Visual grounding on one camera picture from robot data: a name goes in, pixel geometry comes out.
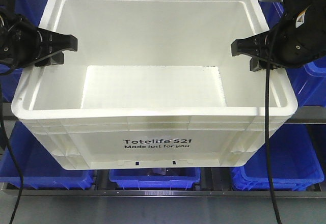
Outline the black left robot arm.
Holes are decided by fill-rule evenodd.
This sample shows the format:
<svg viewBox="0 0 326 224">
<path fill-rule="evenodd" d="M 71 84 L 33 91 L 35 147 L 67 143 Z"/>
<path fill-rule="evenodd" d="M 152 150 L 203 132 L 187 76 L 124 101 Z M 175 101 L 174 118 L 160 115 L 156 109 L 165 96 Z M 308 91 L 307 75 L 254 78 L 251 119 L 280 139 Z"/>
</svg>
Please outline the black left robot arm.
<svg viewBox="0 0 326 224">
<path fill-rule="evenodd" d="M 62 65 L 64 51 L 77 51 L 77 38 L 35 26 L 15 13 L 16 0 L 1 0 L 1 64 L 12 70 Z"/>
</svg>

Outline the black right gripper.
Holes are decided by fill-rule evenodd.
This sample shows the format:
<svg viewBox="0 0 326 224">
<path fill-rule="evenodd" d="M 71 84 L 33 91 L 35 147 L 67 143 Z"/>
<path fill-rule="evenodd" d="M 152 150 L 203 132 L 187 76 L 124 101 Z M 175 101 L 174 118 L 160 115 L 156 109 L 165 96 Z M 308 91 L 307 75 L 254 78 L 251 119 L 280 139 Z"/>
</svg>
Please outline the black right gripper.
<svg viewBox="0 0 326 224">
<path fill-rule="evenodd" d="M 241 54 L 252 57 L 252 72 L 267 68 L 300 68 L 325 56 L 325 18 L 282 19 L 266 33 L 234 40 L 231 55 Z"/>
</svg>

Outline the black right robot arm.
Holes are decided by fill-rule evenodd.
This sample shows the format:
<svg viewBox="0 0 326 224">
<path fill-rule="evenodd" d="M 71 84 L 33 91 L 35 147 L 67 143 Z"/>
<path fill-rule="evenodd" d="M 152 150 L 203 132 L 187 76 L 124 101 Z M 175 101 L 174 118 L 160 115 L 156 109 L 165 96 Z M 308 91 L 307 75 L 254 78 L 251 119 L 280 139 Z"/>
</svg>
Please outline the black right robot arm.
<svg viewBox="0 0 326 224">
<path fill-rule="evenodd" d="M 325 0 L 279 0 L 284 12 L 269 31 L 236 39 L 232 56 L 251 57 L 250 71 L 299 68 L 325 56 Z"/>
</svg>

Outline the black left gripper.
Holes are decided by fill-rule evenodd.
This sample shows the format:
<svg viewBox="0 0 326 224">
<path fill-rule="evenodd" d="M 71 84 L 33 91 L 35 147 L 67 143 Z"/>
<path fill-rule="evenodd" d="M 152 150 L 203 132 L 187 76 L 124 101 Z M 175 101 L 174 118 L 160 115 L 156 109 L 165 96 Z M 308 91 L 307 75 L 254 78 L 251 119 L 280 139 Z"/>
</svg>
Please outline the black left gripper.
<svg viewBox="0 0 326 224">
<path fill-rule="evenodd" d="M 1 64 L 7 68 L 62 65 L 62 51 L 77 51 L 77 46 L 73 35 L 36 27 L 19 14 L 1 14 Z"/>
</svg>

